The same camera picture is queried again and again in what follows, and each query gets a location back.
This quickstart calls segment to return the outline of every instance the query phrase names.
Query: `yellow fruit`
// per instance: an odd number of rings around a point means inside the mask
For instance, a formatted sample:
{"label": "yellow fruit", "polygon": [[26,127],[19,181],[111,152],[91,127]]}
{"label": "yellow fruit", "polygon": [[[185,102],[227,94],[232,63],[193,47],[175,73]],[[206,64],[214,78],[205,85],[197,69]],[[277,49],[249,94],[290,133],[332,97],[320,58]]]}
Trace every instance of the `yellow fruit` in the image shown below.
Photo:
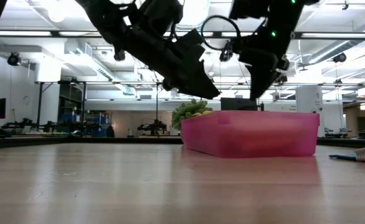
{"label": "yellow fruit", "polygon": [[203,115],[213,113],[213,111],[204,111]]}

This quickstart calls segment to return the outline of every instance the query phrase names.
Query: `pink plastic bin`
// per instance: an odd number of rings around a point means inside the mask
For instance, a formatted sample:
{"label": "pink plastic bin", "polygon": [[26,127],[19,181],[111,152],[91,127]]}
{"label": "pink plastic bin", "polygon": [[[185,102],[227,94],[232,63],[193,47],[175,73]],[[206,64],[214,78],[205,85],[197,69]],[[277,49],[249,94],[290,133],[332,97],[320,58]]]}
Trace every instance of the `pink plastic bin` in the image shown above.
{"label": "pink plastic bin", "polygon": [[312,156],[320,117],[311,113],[217,111],[182,121],[186,149],[226,158]]}

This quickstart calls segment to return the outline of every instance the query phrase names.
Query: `air duct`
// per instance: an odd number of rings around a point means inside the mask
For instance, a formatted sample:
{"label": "air duct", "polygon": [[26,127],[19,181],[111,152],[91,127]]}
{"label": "air duct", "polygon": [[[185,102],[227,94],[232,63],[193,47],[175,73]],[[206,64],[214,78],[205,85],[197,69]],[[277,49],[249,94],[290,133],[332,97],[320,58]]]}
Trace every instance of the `air duct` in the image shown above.
{"label": "air duct", "polygon": [[[120,80],[119,78],[117,78],[99,60],[97,60],[93,57],[90,57],[85,52],[82,52],[79,48],[76,49],[77,54],[75,52],[72,52],[72,51],[70,53],[74,54],[78,57],[81,57],[82,60],[87,64],[87,66],[89,66],[92,70],[94,70],[95,73],[105,77],[108,81],[113,81],[113,82],[123,82],[123,81],[125,81],[125,80]],[[136,90],[134,88],[128,86],[128,85],[115,84],[115,86],[117,88],[119,88],[125,96],[135,96],[136,95]]]}
{"label": "air duct", "polygon": [[[365,25],[358,28],[355,32],[365,32]],[[325,47],[324,49],[318,51],[317,53],[309,56],[306,61],[310,64],[316,64],[323,62],[329,58],[337,56],[338,54],[348,50],[354,46],[359,45],[365,40],[339,40],[335,43]]]}
{"label": "air duct", "polygon": [[[102,65],[102,63],[100,61],[98,61],[97,59],[93,58],[93,61],[95,64],[98,65],[97,67],[94,67],[93,70],[95,72],[97,72],[98,74],[107,78],[109,81],[114,81],[114,82],[125,81],[125,80],[120,80],[119,78],[117,78],[116,75],[114,75],[111,71],[106,69],[105,66]],[[115,86],[117,88],[119,88],[123,92],[123,95],[125,95],[125,96],[135,96],[136,95],[136,90],[128,85],[115,84]]]}

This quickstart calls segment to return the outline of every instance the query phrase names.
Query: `wooden table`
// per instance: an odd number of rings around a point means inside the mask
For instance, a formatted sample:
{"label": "wooden table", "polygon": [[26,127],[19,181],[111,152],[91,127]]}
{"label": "wooden table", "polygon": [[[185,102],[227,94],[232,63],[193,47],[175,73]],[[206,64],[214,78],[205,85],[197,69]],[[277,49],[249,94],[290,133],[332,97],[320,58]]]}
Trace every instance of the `wooden table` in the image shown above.
{"label": "wooden table", "polygon": [[177,145],[0,149],[0,223],[361,223],[365,163],[219,159]]}

